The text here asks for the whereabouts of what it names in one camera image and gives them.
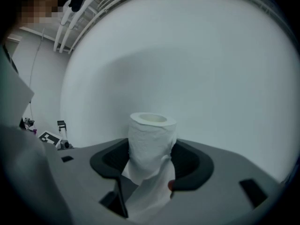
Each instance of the ceiling pipe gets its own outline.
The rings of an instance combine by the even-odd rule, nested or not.
[[[82,13],[86,10],[86,8],[92,3],[93,0],[85,0],[82,7],[80,8],[80,10],[74,15],[71,23],[69,24],[69,27],[67,29],[67,32],[65,33],[65,36],[62,40],[61,46],[60,46],[60,53],[62,53],[66,41],[70,35],[71,30],[74,28],[75,24],[77,23],[78,19],[80,18],[80,16],[82,15]]]
[[[58,46],[58,42],[59,42],[59,39],[60,39],[60,36],[61,36],[61,32],[70,16],[70,14],[72,13],[72,8],[71,7],[68,7],[64,16],[62,17],[62,20],[60,22],[60,27],[58,28],[57,30],[57,33],[56,33],[56,37],[55,37],[55,41],[54,41],[54,48],[53,48],[53,51],[56,52],[57,50],[57,46]]]
[[[59,50],[59,48],[57,48],[57,50]],[[69,52],[69,49],[64,49],[64,52]]]
[[[88,9],[90,11],[92,11],[93,14],[97,14],[98,13],[98,11],[96,9],[94,9],[93,7],[91,7],[91,6],[88,6]]]

